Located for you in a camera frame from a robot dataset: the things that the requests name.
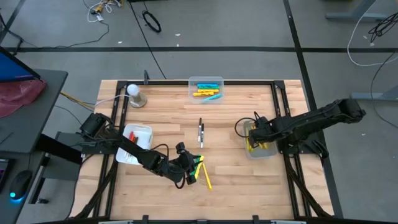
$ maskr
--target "monitor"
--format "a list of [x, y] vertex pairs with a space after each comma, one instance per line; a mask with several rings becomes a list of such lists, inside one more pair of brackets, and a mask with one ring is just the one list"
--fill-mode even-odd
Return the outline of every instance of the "monitor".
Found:
[[0, 82], [40, 79], [40, 75], [0, 47]]

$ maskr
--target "computer mouse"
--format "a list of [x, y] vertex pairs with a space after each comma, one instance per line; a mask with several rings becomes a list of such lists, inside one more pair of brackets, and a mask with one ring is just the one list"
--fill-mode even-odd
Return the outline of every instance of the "computer mouse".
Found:
[[19, 172], [12, 180], [10, 186], [10, 198], [19, 200], [25, 196], [30, 180], [32, 179], [32, 171], [24, 170]]

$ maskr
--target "concrete floor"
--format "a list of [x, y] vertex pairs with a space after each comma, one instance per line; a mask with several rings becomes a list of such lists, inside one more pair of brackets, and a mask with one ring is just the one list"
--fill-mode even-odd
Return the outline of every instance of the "concrete floor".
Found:
[[[350, 11], [359, 1], [290, 0], [301, 47], [345, 48], [354, 27], [352, 22], [325, 19], [326, 12]], [[169, 0], [146, 3], [162, 24], [163, 32], [144, 32], [153, 47], [258, 46], [294, 47], [285, 7], [277, 0]], [[15, 0], [2, 0], [1, 13], [8, 20], [17, 6]], [[138, 14], [141, 2], [133, 4]], [[374, 12], [392, 14], [395, 1], [378, 1]], [[97, 39], [106, 27], [86, 21], [87, 10], [81, 0], [26, 1], [11, 30], [37, 46], [68, 45]], [[146, 47], [138, 25], [127, 5], [103, 13], [110, 32], [100, 42], [82, 47]], [[353, 47], [368, 48], [367, 33], [375, 23], [361, 23], [353, 38]], [[398, 28], [377, 39], [375, 47], [397, 47]], [[1, 45], [15, 47], [17, 40], [7, 35]], [[155, 52], [167, 78], [219, 75], [231, 78], [302, 79], [294, 52]], [[358, 53], [360, 63], [383, 62], [389, 53]], [[142, 78], [143, 70], [151, 78], [162, 78], [149, 52], [31, 52], [17, 57], [32, 68], [65, 70], [69, 73], [63, 91], [95, 102], [102, 79]], [[353, 91], [369, 91], [377, 67], [357, 67], [346, 53], [304, 53], [308, 75], [317, 106]], [[398, 62], [386, 65], [374, 86], [386, 91], [398, 82], [393, 75]], [[81, 121], [88, 111], [60, 97], [58, 105], [70, 109]], [[338, 195], [345, 218], [398, 221], [397, 130], [381, 121], [369, 102], [360, 105], [368, 115], [358, 124], [338, 124], [325, 130]], [[398, 124], [394, 103], [376, 103], [386, 119]], [[75, 132], [79, 124], [66, 111], [55, 108], [44, 133], [54, 137], [57, 131]], [[44, 222], [66, 217], [72, 203], [74, 182], [48, 181], [44, 196], [48, 205], [29, 205], [19, 223]]]

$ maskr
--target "white tray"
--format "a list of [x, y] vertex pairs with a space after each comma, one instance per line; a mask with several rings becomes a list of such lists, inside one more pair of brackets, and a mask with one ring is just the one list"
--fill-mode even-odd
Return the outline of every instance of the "white tray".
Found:
[[[150, 149], [152, 145], [152, 128], [140, 124], [128, 124], [124, 128], [123, 136], [129, 138], [130, 133], [134, 132], [135, 137], [138, 137], [137, 145], [143, 149]], [[125, 164], [140, 165], [135, 156], [130, 155], [125, 150], [119, 148], [116, 153], [116, 160]]]

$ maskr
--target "red fabric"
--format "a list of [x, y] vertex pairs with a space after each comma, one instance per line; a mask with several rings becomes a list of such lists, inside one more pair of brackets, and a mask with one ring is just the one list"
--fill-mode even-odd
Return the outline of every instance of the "red fabric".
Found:
[[45, 88], [43, 80], [0, 83], [0, 118], [31, 104]]

